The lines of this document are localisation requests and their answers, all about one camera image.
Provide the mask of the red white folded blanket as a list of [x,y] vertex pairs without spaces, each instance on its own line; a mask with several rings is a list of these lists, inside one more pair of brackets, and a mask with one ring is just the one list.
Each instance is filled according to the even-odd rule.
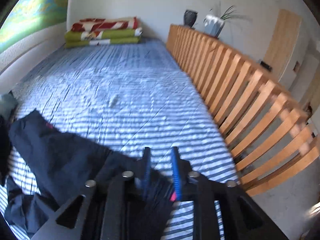
[[105,19],[105,18],[85,18],[74,23],[71,31],[105,31],[118,29],[137,29],[139,25],[136,17]]

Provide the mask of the small black box on rail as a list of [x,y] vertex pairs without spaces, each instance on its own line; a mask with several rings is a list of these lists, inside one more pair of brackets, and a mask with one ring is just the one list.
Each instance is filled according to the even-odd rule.
[[269,72],[272,72],[272,67],[266,62],[264,62],[263,60],[260,61],[260,65],[264,67],[266,70],[268,70]]

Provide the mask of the blue white striped bed quilt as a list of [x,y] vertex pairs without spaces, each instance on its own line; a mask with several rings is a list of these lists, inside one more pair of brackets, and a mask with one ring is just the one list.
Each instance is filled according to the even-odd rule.
[[[73,133],[130,158],[151,149],[151,166],[172,176],[171,149],[208,179],[237,178],[234,161],[189,76],[158,40],[137,44],[59,49],[13,90],[16,120],[33,111],[62,133]],[[9,139],[6,129],[1,139]],[[39,193],[36,178],[13,146],[9,174],[25,194]],[[4,218],[17,239],[30,239]]]

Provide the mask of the pile of blue dark clothes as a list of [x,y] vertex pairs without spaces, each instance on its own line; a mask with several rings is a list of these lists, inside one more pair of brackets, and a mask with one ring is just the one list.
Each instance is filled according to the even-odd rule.
[[1,94],[0,97],[0,111],[1,116],[5,121],[8,121],[11,117],[12,112],[17,107],[18,101],[14,98],[13,94]]

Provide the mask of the white pot with green plant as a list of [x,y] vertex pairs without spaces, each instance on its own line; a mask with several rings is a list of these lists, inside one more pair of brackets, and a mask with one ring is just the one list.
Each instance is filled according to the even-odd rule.
[[214,38],[218,38],[225,24],[231,20],[244,20],[251,22],[251,18],[239,14],[236,6],[231,5],[224,12],[221,10],[221,3],[214,5],[203,20],[204,33]]

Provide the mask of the dark navy garment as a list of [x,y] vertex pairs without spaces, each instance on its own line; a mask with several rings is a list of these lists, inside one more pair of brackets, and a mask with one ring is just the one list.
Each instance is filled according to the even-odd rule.
[[151,168],[148,198],[136,186],[137,161],[73,133],[38,111],[16,120],[9,139],[33,172],[39,193],[7,179],[4,218],[31,239],[160,239],[173,187]]

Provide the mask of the light wooden door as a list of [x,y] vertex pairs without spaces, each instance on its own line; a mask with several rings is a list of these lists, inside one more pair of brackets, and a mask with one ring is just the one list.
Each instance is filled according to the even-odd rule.
[[272,73],[280,79],[297,42],[302,18],[294,12],[280,9],[271,41],[263,61],[272,67]]

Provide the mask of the colourful wall map hanging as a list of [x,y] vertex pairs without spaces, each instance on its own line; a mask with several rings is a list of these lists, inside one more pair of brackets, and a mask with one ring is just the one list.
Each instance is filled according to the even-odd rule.
[[18,0],[1,26],[1,52],[21,39],[66,21],[68,0]]

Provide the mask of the dark ceramic vase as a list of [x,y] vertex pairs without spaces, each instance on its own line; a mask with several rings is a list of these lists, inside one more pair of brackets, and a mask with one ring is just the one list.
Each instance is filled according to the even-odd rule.
[[193,10],[186,10],[183,16],[183,22],[185,26],[192,28],[197,20],[198,12]]

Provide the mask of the green folded blanket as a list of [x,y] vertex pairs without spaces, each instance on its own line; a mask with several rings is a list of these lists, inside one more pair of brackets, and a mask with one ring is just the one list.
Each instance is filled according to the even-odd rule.
[[143,29],[118,29],[105,31],[68,31],[65,33],[65,47],[102,46],[110,44],[131,44],[140,41]]

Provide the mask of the wooden slatted bed rail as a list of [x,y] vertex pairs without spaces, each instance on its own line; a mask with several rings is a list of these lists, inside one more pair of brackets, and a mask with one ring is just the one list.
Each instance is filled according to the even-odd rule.
[[307,114],[261,65],[182,25],[170,26],[166,47],[204,100],[250,196],[277,187],[319,158],[319,137]]

